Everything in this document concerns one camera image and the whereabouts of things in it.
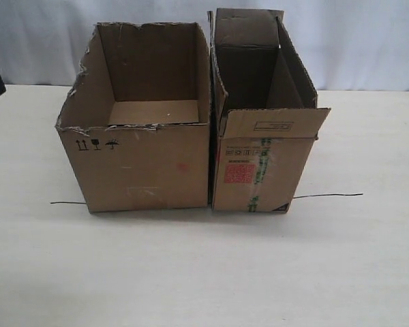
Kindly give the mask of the large torn cardboard box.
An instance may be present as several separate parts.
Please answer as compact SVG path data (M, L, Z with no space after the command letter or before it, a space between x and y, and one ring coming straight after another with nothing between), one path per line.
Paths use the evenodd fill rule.
M209 47L195 22L99 22L56 130L92 213L208 203Z

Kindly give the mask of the narrow cardboard box green tape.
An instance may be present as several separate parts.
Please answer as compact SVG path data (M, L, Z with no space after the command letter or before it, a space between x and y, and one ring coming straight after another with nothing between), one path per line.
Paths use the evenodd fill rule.
M216 211L286 213L330 110L281 10L209 12Z

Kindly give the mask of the thin black line on table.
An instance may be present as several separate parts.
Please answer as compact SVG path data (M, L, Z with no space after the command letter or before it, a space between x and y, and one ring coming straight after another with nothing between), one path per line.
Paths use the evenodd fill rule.
M303 198L319 198L319 197L333 197L333 196L339 196L339 197L353 197L353 196L363 196L364 193L324 193L324 194L312 194L312 195L304 195L304 196L295 196L293 200L296 199L303 199ZM76 201L54 201L50 202L50 204L83 204L85 205L85 202L76 202Z

